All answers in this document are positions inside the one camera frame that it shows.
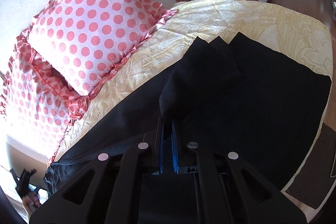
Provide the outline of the person's left hand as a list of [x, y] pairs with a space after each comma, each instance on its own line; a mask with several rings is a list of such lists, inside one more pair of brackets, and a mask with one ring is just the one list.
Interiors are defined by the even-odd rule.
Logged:
[[33, 214], [42, 205], [36, 192], [29, 192], [28, 195], [23, 196], [22, 204], [28, 215]]

